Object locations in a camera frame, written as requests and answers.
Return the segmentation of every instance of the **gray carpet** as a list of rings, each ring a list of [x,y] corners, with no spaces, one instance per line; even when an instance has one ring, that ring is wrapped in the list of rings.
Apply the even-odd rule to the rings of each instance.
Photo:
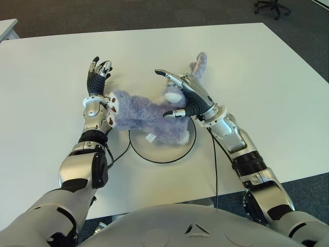
[[[329,11],[311,0],[280,0],[290,16],[274,20],[274,11],[254,14],[255,0],[2,0],[0,20],[17,18],[22,38],[112,30],[263,22],[329,81]],[[276,71],[269,67],[269,76]],[[296,209],[329,224],[329,173],[284,184]],[[219,208],[246,217],[241,193],[220,196]],[[80,241],[99,221],[88,220]]]

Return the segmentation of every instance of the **round base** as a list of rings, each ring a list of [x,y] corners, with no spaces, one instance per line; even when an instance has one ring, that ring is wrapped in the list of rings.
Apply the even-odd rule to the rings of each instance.
[[[190,138],[187,144],[166,144],[155,139],[148,142],[145,137],[147,134],[141,130],[131,130],[129,138],[135,152],[147,161],[154,163],[170,163],[184,157],[193,147],[196,138],[196,129],[192,119],[189,119],[187,130],[190,132]]]

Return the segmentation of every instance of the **plush toy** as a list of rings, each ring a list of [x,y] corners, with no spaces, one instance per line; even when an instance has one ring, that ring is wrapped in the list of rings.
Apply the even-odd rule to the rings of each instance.
[[[207,56],[201,52],[197,61],[190,64],[191,73],[200,79],[205,71]],[[168,119],[163,113],[182,108],[186,98],[182,91],[172,82],[167,82],[164,91],[165,100],[154,103],[142,96],[131,96],[126,91],[114,90],[108,96],[110,111],[107,121],[112,128],[122,130],[142,130],[152,142],[155,138],[167,144],[184,145],[189,141],[187,130],[188,117]]]

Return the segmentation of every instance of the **plush ear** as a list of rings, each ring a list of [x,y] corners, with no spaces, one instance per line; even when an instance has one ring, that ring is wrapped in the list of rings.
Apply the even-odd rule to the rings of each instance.
[[[205,72],[207,65],[207,55],[204,52],[200,52],[196,57],[196,62],[190,63],[190,69],[192,75],[197,79],[201,79]]]

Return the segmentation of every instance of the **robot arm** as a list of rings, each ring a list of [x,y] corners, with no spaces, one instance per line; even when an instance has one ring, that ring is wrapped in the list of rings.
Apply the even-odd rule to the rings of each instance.
[[[90,65],[85,125],[78,143],[60,168],[60,188],[43,195],[26,212],[0,232],[0,246],[76,246],[78,233],[98,188],[108,181],[105,145],[106,122],[103,90],[111,62]]]
[[[175,83],[187,98],[183,109],[166,112],[163,116],[178,118],[196,115],[197,122],[209,130],[230,157],[232,168],[247,189],[244,207],[254,221],[306,246],[329,244],[329,226],[307,213],[295,211],[291,198],[271,168],[266,166],[251,138],[239,128],[225,106],[213,102],[191,74],[180,77],[160,69],[155,73]]]

